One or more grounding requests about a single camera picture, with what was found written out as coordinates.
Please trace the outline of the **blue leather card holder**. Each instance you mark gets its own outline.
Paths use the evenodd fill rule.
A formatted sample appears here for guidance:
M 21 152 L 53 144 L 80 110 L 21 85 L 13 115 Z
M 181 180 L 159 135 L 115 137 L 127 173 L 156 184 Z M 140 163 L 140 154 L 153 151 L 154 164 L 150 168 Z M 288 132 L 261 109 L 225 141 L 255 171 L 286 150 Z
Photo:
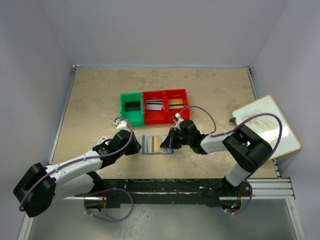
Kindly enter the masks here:
M 142 149 L 143 155 L 171 155 L 174 150 L 171 148 L 161 148 L 161 144 L 166 139 L 166 135 L 143 135 Z

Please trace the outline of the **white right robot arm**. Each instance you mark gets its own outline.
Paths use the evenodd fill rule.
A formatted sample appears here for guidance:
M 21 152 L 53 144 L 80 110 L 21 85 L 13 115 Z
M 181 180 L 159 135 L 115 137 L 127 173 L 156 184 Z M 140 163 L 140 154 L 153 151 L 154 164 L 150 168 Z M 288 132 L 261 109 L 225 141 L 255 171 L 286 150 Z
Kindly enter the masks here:
M 243 125 L 231 133 L 211 136 L 201 133 L 190 119 L 172 127 L 161 148 L 180 149 L 189 146 L 194 153 L 207 155 L 213 152 L 229 152 L 236 164 L 224 177 L 222 190 L 228 196 L 240 190 L 240 184 L 260 168 L 271 155 L 272 147 L 257 133 Z

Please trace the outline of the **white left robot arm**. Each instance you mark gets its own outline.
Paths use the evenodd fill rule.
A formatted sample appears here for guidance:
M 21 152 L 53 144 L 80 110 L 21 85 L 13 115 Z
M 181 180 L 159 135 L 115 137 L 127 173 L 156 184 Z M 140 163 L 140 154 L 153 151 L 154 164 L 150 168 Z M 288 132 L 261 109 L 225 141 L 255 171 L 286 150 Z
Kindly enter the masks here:
M 30 218 L 46 211 L 51 204 L 71 196 L 98 196 L 107 184 L 97 173 L 120 157 L 140 152 L 135 134 L 120 130 L 113 138 L 103 136 L 81 156 L 55 165 L 33 164 L 13 189 L 19 211 Z

